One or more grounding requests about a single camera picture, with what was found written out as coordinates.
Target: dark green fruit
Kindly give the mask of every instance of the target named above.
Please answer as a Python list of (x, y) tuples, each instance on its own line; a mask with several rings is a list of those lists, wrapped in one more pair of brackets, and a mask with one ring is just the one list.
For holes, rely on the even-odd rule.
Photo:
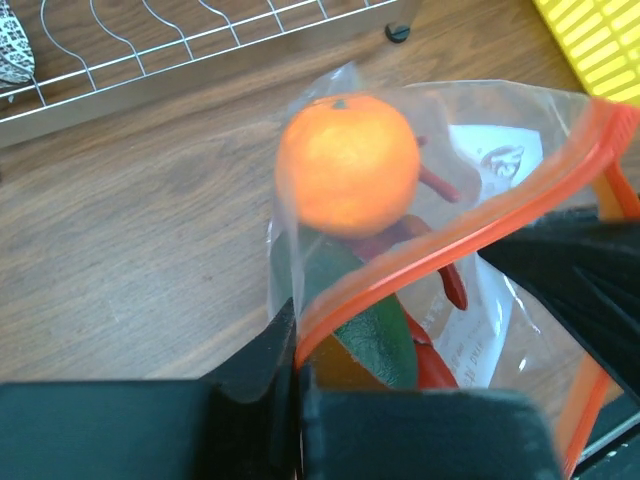
[[(299, 227), (304, 255), (304, 309), (323, 290), (363, 262), (340, 241)], [(271, 290), (276, 307), (292, 296), (289, 239), (280, 235), (270, 254)], [(402, 306), (395, 295), (360, 313), (334, 335), (358, 362), (385, 385), (413, 389), (418, 380), (416, 351)]]

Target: wire rack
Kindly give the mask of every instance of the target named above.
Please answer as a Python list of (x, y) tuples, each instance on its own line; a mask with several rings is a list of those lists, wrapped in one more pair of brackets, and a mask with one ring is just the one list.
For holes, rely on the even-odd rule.
[(416, 0), (12, 0), (36, 62), (0, 90), (0, 147), (377, 26)]

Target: metal wire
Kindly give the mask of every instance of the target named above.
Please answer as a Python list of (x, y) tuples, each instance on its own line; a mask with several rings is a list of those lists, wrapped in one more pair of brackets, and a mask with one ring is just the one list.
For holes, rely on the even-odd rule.
[[(86, 2), (87, 0), (77, 0), (77, 1), (78, 2), (82, 2), (82, 1)], [(47, 36), (49, 41), (52, 43), (52, 45), (54, 45), (55, 47), (60, 49), (65, 54), (73, 57), (78, 62), (80, 62), (80, 64), (82, 65), (82, 69), (76, 70), (76, 71), (72, 71), (72, 72), (68, 72), (68, 73), (64, 73), (62, 75), (56, 76), (55, 78), (50, 78), (50, 79), (41, 80), (41, 81), (38, 81), (36, 78), (31, 76), (32, 84), (22, 85), (22, 86), (19, 86), (19, 87), (16, 87), (16, 88), (11, 88), (11, 89), (0, 90), (0, 100), (15, 98), (15, 101), (17, 102), (20, 99), (20, 96), (19, 96), (20, 94), (29, 92), (31, 90), (35, 90), (37, 92), (37, 94), (38, 94), (38, 97), (40, 98), (42, 107), (48, 107), (48, 106), (56, 105), (57, 103), (60, 103), (60, 102), (57, 102), (57, 101), (47, 102), (46, 101), (45, 95), (42, 92), (42, 87), (45, 87), (45, 86), (48, 86), (48, 85), (53, 85), (53, 84), (56, 84), (58, 82), (62, 82), (64, 80), (68, 80), (68, 79), (71, 79), (71, 78), (74, 78), (74, 77), (78, 77), (78, 76), (82, 76), (82, 75), (86, 75), (87, 76), (87, 78), (89, 80), (89, 83), (91, 84), (92, 91), (94, 93), (95, 92), (99, 92), (99, 91), (102, 90), (102, 88), (99, 88), (99, 87), (96, 86), (96, 82), (94, 80), (93, 72), (98, 71), (98, 70), (102, 70), (104, 68), (111, 67), (113, 65), (117, 65), (117, 64), (122, 63), (122, 62), (130, 61), (130, 60), (135, 60), (137, 62), (138, 67), (139, 67), (140, 72), (141, 72), (141, 75), (139, 75), (138, 77), (136, 77), (134, 79), (121, 82), (118, 85), (135, 81), (136, 79), (142, 78), (144, 76), (155, 75), (157, 73), (161, 73), (161, 72), (163, 72), (165, 70), (168, 70), (169, 68), (173, 68), (175, 66), (185, 65), (187, 63), (196, 62), (196, 61), (199, 61), (199, 60), (201, 60), (202, 58), (205, 58), (205, 57), (210, 57), (212, 55), (218, 55), (220, 53), (224, 53), (224, 52), (229, 51), (229, 50), (242, 48), (242, 47), (244, 47), (246, 45), (249, 45), (249, 44), (252, 44), (252, 43), (256, 43), (257, 41), (261, 41), (261, 40), (254, 40), (254, 41), (249, 42), (249, 43), (241, 42), (241, 40), (240, 40), (240, 38), (238, 36), (237, 30), (236, 30), (241, 25), (247, 25), (247, 24), (250, 24), (252, 22), (256, 22), (256, 21), (264, 19), (264, 18), (273, 17), (275, 19), (276, 23), (278, 24), (279, 33), (277, 35), (271, 35), (268, 38), (272, 38), (274, 36), (279, 36), (279, 35), (284, 35), (284, 34), (286, 34), (288, 32), (287, 32), (287, 29), (286, 29), (285, 25), (282, 22), (281, 14), (284, 13), (284, 12), (289, 12), (289, 11), (292, 11), (292, 10), (296, 10), (296, 9), (299, 9), (301, 7), (308, 6), (308, 5), (311, 5), (311, 4), (316, 4), (318, 6), (320, 12), (322, 13), (322, 17), (324, 19), (323, 21), (331, 20), (329, 14), (327, 13), (327, 10), (326, 10), (326, 8), (325, 8), (325, 6), (323, 4), (323, 0), (299, 0), (296, 3), (292, 3), (290, 5), (287, 5), (287, 6), (284, 6), (284, 7), (280, 7), (280, 8), (276, 8), (274, 6), (272, 0), (266, 0), (266, 2), (268, 4), (268, 7), (269, 7), (269, 11), (268, 12), (261, 13), (261, 14), (258, 14), (258, 15), (254, 15), (252, 17), (244, 18), (242, 20), (237, 20), (235, 22), (232, 22), (225, 12), (216, 9), (216, 8), (212, 7), (211, 5), (209, 5), (209, 3), (207, 3), (207, 2), (212, 2), (212, 1), (213, 0), (198, 0), (198, 3), (200, 5), (202, 5), (204, 8), (206, 8), (208, 12), (213, 13), (213, 14), (221, 17), (224, 20), (225, 25), (219, 26), (219, 27), (215, 27), (215, 28), (211, 28), (211, 29), (208, 29), (208, 30), (206, 30), (204, 32), (196, 33), (196, 34), (193, 34), (193, 35), (186, 35), (185, 32), (180, 28), (180, 26), (176, 25), (175, 23), (172, 23), (172, 22), (168, 21), (167, 19), (163, 18), (160, 14), (158, 14), (151, 7), (151, 5), (149, 5), (149, 1), (148, 0), (141, 0), (142, 4), (147, 9), (147, 11), (149, 13), (151, 13), (153, 18), (155, 18), (158, 22), (162, 23), (163, 25), (174, 29), (178, 33), (180, 39), (179, 40), (174, 40), (174, 41), (171, 41), (171, 42), (166, 42), (166, 43), (163, 43), (163, 44), (160, 44), (160, 45), (153, 46), (153, 47), (148, 48), (146, 50), (140, 50), (139, 51), (134, 47), (134, 45), (129, 40), (127, 40), (126, 38), (124, 38), (121, 35), (118, 35), (117, 33), (113, 32), (112, 30), (110, 30), (107, 27), (102, 22), (102, 20), (98, 16), (98, 13), (96, 12), (96, 7), (95, 7), (95, 4), (94, 4), (94, 0), (88, 0), (89, 7), (90, 7), (91, 13), (92, 13), (92, 15), (94, 17), (94, 20), (100, 26), (100, 28), (105, 33), (107, 33), (109, 36), (111, 36), (112, 38), (118, 40), (119, 42), (124, 43), (125, 45), (127, 45), (129, 47), (129, 49), (131, 50), (131, 54), (129, 54), (129, 55), (124, 55), (122, 57), (115, 58), (115, 59), (109, 60), (107, 62), (103, 62), (103, 63), (100, 63), (100, 64), (89, 66), (82, 56), (80, 56), (78, 53), (73, 52), (73, 51), (69, 50), (68, 48), (64, 47), (63, 45), (61, 45), (56, 40), (55, 35), (51, 33), (51, 31), (50, 31), (50, 29), (49, 29), (49, 27), (47, 25), (47, 20), (46, 20), (47, 0), (41, 0), (41, 3), (40, 3), (40, 22), (42, 24), (42, 29), (43, 29), (45, 35)], [(359, 12), (361, 10), (364, 10), (364, 9), (367, 9), (367, 8), (375, 8), (375, 7), (380, 6), (382, 4), (385, 4), (385, 3), (393, 3), (395, 1), (397, 1), (397, 0), (384, 0), (383, 2), (378, 2), (376, 5), (371, 6), (369, 0), (363, 0), (363, 6), (360, 7), (360, 8), (356, 8), (354, 11), (349, 12), (349, 14), (357, 13), (357, 12)], [(312, 23), (309, 23), (308, 25), (305, 25), (305, 26), (302, 26), (302, 27), (297, 27), (296, 29), (293, 29), (293, 30), (298, 30), (300, 28), (308, 28), (310, 26), (313, 26), (313, 25), (316, 25), (316, 24), (319, 24), (319, 23), (320, 22), (312, 22)], [(228, 30), (229, 32), (231, 32), (231, 35), (232, 35), (233, 40), (235, 42), (235, 46), (234, 47), (232, 47), (230, 49), (226, 49), (224, 51), (220, 51), (220, 52), (212, 52), (211, 54), (206, 54), (203, 57), (198, 57), (198, 58), (195, 57), (195, 55), (193, 54), (193, 51), (191, 49), (190, 42), (192, 42), (193, 40), (196, 40), (198, 38), (208, 37), (208, 36), (211, 36), (213, 34), (216, 34), (216, 33), (219, 33), (219, 32), (225, 31), (225, 30)], [(171, 66), (171, 67), (164, 68), (162, 70), (158, 70), (157, 72), (154, 72), (153, 74), (150, 74), (150, 73), (146, 72), (146, 70), (144, 68), (143, 61), (142, 61), (142, 59), (144, 58), (145, 55), (148, 55), (150, 53), (157, 52), (157, 51), (160, 51), (160, 50), (163, 50), (163, 49), (166, 49), (166, 48), (178, 46), (178, 45), (183, 45), (184, 48), (187, 50), (187, 53), (189, 55), (189, 60), (188, 61), (180, 63), (180, 64), (177, 64), (177, 65), (174, 65), (174, 66)], [(114, 86), (115, 85), (109, 85), (109, 86), (106, 86), (104, 88), (112, 88)], [(74, 100), (74, 98), (65, 99), (64, 102), (73, 101), (73, 100)], [(4, 119), (0, 118), (0, 122), (3, 122), (3, 121), (8, 120), (8, 119), (7, 118), (4, 118)]]

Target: wood grain surface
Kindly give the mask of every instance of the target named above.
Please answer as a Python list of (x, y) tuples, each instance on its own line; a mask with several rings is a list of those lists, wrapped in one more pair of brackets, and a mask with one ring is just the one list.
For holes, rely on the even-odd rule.
[[(35, 33), (37, 3), (12, 2), (33, 32), (38, 75), (77, 68)], [(87, 12), (77, 2), (48, 3), (68, 48), (91, 62), (126, 53), (78, 20)], [(138, 48), (175, 36), (146, 31), (139, 3), (96, 0), (112, 28), (135, 30)], [(189, 32), (219, 22), (175, 8), (189, 2), (150, 3)], [(233, 3), (234, 15), (266, 8)], [(0, 152), (0, 381), (195, 377), (253, 338), (267, 322), (265, 239), (282, 113), (349, 60), (372, 86), (504, 78), (580, 90), (532, 2), (425, 1), (402, 45), (372, 32)], [(638, 164), (629, 165), (638, 187)], [(579, 356), (563, 345), (557, 369), (521, 385), (549, 411)]]

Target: metal rack frame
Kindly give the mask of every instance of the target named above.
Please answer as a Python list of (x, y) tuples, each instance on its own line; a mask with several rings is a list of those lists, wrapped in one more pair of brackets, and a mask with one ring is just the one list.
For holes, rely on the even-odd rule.
[[(13, 96), (35, 90), (41, 102), (39, 107), (30, 111), (0, 119), (0, 148), (166, 98), (205, 83), (230, 78), (250, 69), (268, 65), (276, 58), (282, 59), (311, 46), (344, 41), (374, 28), (385, 27), (387, 37), (391, 41), (399, 43), (408, 36), (410, 25), (422, 3), (422, 0), (382, 0), (372, 4), (369, 0), (362, 0), (361, 8), (331, 17), (324, 8), (323, 0), (299, 0), (297, 3), (282, 8), (275, 8), (271, 0), (266, 0), (269, 12), (233, 23), (224, 12), (213, 8), (210, 2), (197, 0), (210, 13), (222, 17), (226, 25), (197, 35), (186, 36), (179, 26), (158, 15), (149, 6), (147, 0), (141, 0), (158, 22), (178, 32), (180, 40), (158, 45), (148, 50), (137, 51), (129, 40), (112, 32), (100, 21), (94, 8), (94, 0), (88, 1), (91, 12), (102, 30), (114, 39), (125, 43), (130, 48), (131, 54), (100, 65), (88, 66), (81, 56), (60, 45), (49, 32), (45, 22), (47, 0), (41, 0), (40, 21), (45, 34), (52, 45), (77, 59), (83, 68), (45, 81), (38, 81), (32, 76), (30, 85), (8, 91), (0, 90), (0, 101), (10, 101)], [(317, 4), (323, 19), (298, 28), (285, 29), (279, 15), (309, 4)], [(240, 42), (235, 30), (238, 26), (269, 16), (273, 16), (277, 22), (279, 27), (277, 34), (248, 43)], [(233, 47), (199, 58), (194, 57), (189, 46), (190, 41), (225, 30), (229, 31), (234, 39), (235, 45)], [(188, 53), (188, 61), (153, 73), (145, 71), (141, 58), (180, 44), (184, 45)], [(138, 77), (105, 88), (96, 86), (93, 79), (94, 72), (130, 60), (137, 61), (140, 68)], [(89, 93), (56, 103), (47, 103), (42, 93), (42, 87), (83, 75), (91, 84)]]

